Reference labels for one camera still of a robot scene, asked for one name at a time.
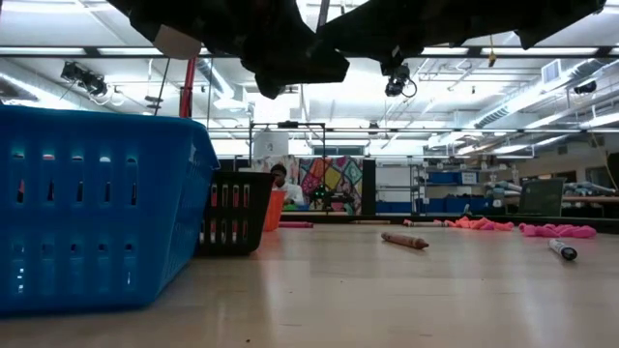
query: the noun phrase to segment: storage rack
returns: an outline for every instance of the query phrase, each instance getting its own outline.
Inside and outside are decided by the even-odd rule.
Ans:
[[[462,165],[449,165],[449,164],[442,164],[442,163],[438,165],[429,165],[427,162],[418,164],[418,163],[412,163],[410,159],[408,160],[407,164],[385,164],[385,165],[380,165],[380,167],[408,167],[409,168],[409,183],[410,184],[408,186],[377,185],[376,195],[378,195],[378,192],[385,192],[385,191],[391,191],[391,192],[408,191],[410,192],[410,199],[409,199],[410,205],[409,206],[410,206],[411,216],[419,213],[419,212],[416,212],[417,210],[416,209],[417,205],[415,204],[416,199],[424,199],[423,204],[426,206],[426,209],[427,209],[427,206],[429,204],[429,200],[427,198],[427,188],[430,188],[430,187],[483,187],[485,185],[482,181],[479,180],[479,178],[477,180],[477,183],[475,184],[429,183],[428,173],[431,173],[431,172],[491,173],[490,181],[494,182],[496,180],[496,175],[495,175],[496,172],[510,169],[505,164],[502,164],[500,166],[495,166],[495,167],[482,168],[482,167],[467,167],[467,166],[462,166]],[[389,215],[389,214],[390,213],[379,213],[378,215]]]

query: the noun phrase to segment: wooden table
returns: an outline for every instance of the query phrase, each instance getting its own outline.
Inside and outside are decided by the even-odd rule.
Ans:
[[[409,232],[430,247],[383,243]],[[139,311],[2,319],[3,348],[616,347],[619,237],[564,263],[519,233],[316,225],[193,261]]]

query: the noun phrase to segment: ceiling duct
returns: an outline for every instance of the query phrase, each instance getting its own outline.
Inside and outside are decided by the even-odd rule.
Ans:
[[[215,102],[215,107],[219,109],[238,109],[246,108],[248,106],[245,101],[244,91],[239,91],[242,87],[231,86],[225,81],[223,76],[213,67],[213,60],[211,59],[198,59],[195,63],[195,69],[201,73],[204,78],[209,82],[215,91],[215,95],[220,101],[227,102]]]
[[[466,124],[464,128],[483,128],[492,122],[513,115],[524,108],[553,96],[554,92],[558,90],[572,88],[582,82],[586,82],[588,79],[598,78],[606,69],[617,62],[615,59],[560,60],[560,62],[557,62],[561,66],[559,78],[550,78],[551,76],[545,75],[544,79],[547,80],[547,83],[544,83],[544,79],[541,77],[536,78],[497,104],[482,110],[479,116]],[[544,73],[547,73],[548,66],[543,67]],[[464,135],[464,132],[436,135],[430,138],[428,145],[429,147],[445,146],[446,144],[454,143]]]
[[[5,104],[27,104],[39,107],[59,109],[88,109],[94,111],[115,111],[112,108],[99,106],[82,97],[78,93],[30,72],[6,59],[0,59],[0,77],[9,82],[14,88],[26,91],[36,99],[3,98]]]
[[[575,115],[580,110],[586,109],[594,105],[597,106],[597,109],[610,109],[615,104],[614,100],[616,100],[617,98],[619,98],[619,90],[606,93],[602,96],[599,96],[589,101],[583,101],[582,103],[577,104],[571,108],[568,108],[566,110],[563,110],[561,112],[555,113],[550,116],[546,116],[542,119],[545,119],[547,117],[553,117],[553,122],[556,122],[564,117]],[[522,137],[525,137],[525,135],[512,137],[511,141],[515,141]],[[528,136],[529,139],[543,139],[545,137],[546,135],[543,135],[543,134],[540,134],[539,136],[533,136],[533,137]],[[465,148],[459,149],[458,154],[459,155],[470,155],[476,152],[488,151],[488,149],[492,149],[496,146],[501,145],[504,142],[504,139],[505,139],[505,136],[501,136],[499,139],[490,139],[489,141],[482,142],[481,144],[477,144],[475,146],[467,146]]]
[[[541,78],[535,79],[527,87],[508,96],[498,105],[482,110],[481,115],[473,121],[472,126],[483,128],[498,119],[517,113],[550,97],[554,91],[570,88],[584,82],[587,78],[591,78],[596,73],[601,73],[602,70],[615,62],[614,59],[588,59],[566,68],[565,61],[560,61],[558,63],[563,66],[561,78],[549,79],[547,83],[544,83]]]

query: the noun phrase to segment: ceiling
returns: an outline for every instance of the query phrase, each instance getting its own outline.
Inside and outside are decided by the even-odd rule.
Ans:
[[[345,11],[350,11],[364,2],[365,0],[331,0],[328,20],[340,15],[342,7]],[[306,24],[315,29],[320,0],[298,0],[297,3]],[[609,0],[601,14],[584,18],[539,46],[619,46],[618,19],[619,0]],[[519,45],[518,37],[513,33],[495,35],[493,43],[499,48]],[[0,16],[0,52],[2,47],[15,45],[120,48],[151,46],[132,29],[125,16],[103,0],[4,0]],[[490,38],[472,39],[464,45],[489,46]],[[168,63],[164,58],[151,61],[145,58],[20,57],[2,58],[0,61],[4,61],[4,64],[0,64],[0,77],[6,75],[29,85],[36,84],[35,87],[51,96],[57,95],[57,91],[71,89],[65,97],[66,102],[78,104],[77,107],[80,108],[123,113],[153,112],[152,108],[147,107],[149,102],[144,98],[159,94]],[[103,98],[89,98],[80,88],[71,86],[60,77],[66,61],[75,61],[103,75],[105,82],[111,87],[110,90],[117,93],[110,93]],[[418,85],[418,93],[412,99],[385,96],[386,77],[380,74],[377,62],[363,58],[351,58],[349,61],[349,73],[342,83],[296,86],[295,93],[269,101],[257,93],[252,73],[246,71],[238,59],[213,58],[214,72],[230,87],[234,96],[223,99],[210,88],[206,76],[197,72],[193,84],[193,118],[205,119],[208,116],[213,121],[210,125],[212,127],[246,125],[252,113],[256,121],[307,119],[327,122],[334,127],[367,127],[370,121],[379,122],[381,127],[389,128],[465,127],[494,106],[534,86],[541,78],[541,68],[553,59],[535,58],[534,55],[523,55],[521,59],[499,58],[493,68],[488,67],[487,59],[484,58],[408,59],[411,72],[414,72],[413,80]],[[571,66],[581,61],[582,59],[573,59],[562,63],[564,66]],[[509,117],[502,117],[485,127],[524,128],[580,103],[595,101],[606,94],[611,95],[619,83],[617,66],[611,66],[595,76],[598,83],[598,92],[595,94],[578,96],[566,93],[565,88],[559,88],[543,98],[535,98],[522,104],[518,110],[510,113]],[[184,84],[186,70],[187,62],[169,61],[162,89],[163,101],[158,111],[160,115],[178,115],[180,88]],[[588,111],[585,111],[587,110],[580,113],[580,120],[591,117],[588,116]],[[550,125],[570,127],[573,123],[572,118],[565,117]],[[214,136],[229,137],[224,134]],[[444,134],[403,135],[399,141],[429,139],[432,136],[440,137]],[[495,135],[462,136],[448,141],[463,147],[472,143],[494,141],[494,138]],[[499,143],[508,141],[505,139],[507,137],[499,136]],[[389,142],[389,136],[385,136],[383,140]]]

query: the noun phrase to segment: fluorescent light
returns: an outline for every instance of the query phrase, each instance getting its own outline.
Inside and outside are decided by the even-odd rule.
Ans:
[[[594,118],[592,120],[589,120],[587,122],[583,122],[583,123],[581,123],[578,126],[581,129],[586,130],[586,129],[590,129],[590,128],[594,128],[594,127],[599,127],[599,126],[607,125],[607,124],[618,122],[618,121],[619,121],[619,112],[618,113],[613,113],[613,114],[610,114],[610,115],[596,117],[596,118]]]
[[[458,54],[466,54],[468,52],[467,47],[425,47],[422,55],[458,55]]]
[[[99,48],[101,55],[160,55],[163,54],[156,48],[151,47],[109,47]]]
[[[580,130],[524,130],[525,133],[559,133],[559,134],[568,134],[568,133],[577,133]]]
[[[497,156],[500,160],[532,160],[535,157],[533,156],[518,156],[518,155],[507,155],[507,156]]]
[[[508,145],[508,146],[500,147],[500,148],[492,151],[492,153],[493,154],[509,154],[509,153],[512,153],[512,152],[524,150],[528,146],[529,145]]]
[[[0,47],[0,54],[20,55],[20,54],[66,54],[66,55],[86,55],[84,48],[81,47]]]
[[[567,137],[568,137],[567,135],[559,135],[559,136],[551,137],[550,139],[540,141],[539,143],[535,144],[535,146],[549,145],[549,144],[552,144],[553,142],[559,141],[561,139],[565,139]]]
[[[490,54],[491,48],[483,48],[482,54]],[[496,47],[494,53],[501,55],[580,55],[594,54],[597,47],[532,47],[527,50],[517,47]]]
[[[525,126],[526,129],[534,129],[534,128],[538,128],[538,127],[543,127],[543,126],[547,126],[551,123],[553,123],[554,121],[560,119],[561,116],[559,115],[552,115],[552,116],[548,116],[548,117],[544,117],[541,120],[535,121],[534,123],[528,124],[527,126]]]
[[[41,2],[29,4],[22,2],[5,1],[5,3],[2,5],[2,11],[46,15],[84,14],[89,12],[111,10],[115,10],[114,7],[106,3],[89,4],[88,7],[85,7],[78,6],[77,4],[44,4]]]
[[[619,129],[594,129],[594,130],[588,130],[588,132],[610,134],[610,133],[619,133]]]

